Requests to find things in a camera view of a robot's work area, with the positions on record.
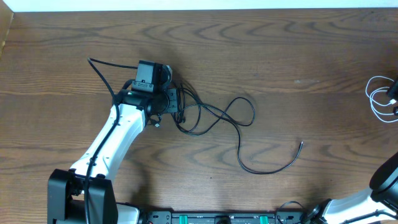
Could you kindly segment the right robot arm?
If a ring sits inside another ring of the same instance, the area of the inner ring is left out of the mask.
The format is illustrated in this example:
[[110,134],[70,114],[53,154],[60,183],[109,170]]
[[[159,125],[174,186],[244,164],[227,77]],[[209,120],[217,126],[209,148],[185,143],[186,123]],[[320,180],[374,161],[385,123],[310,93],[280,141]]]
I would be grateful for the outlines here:
[[328,199],[302,218],[302,223],[376,223],[397,220],[397,154],[373,174],[369,187],[341,199]]

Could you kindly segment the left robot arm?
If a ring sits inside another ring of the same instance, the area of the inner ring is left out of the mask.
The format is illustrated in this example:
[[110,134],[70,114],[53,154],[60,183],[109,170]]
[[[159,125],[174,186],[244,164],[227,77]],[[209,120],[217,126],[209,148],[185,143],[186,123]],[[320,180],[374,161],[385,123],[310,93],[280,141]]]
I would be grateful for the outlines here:
[[55,169],[48,181],[48,223],[140,223],[138,208],[117,203],[113,180],[124,156],[149,124],[177,110],[168,65],[141,60],[136,77],[111,91],[107,121],[91,146],[68,170]]

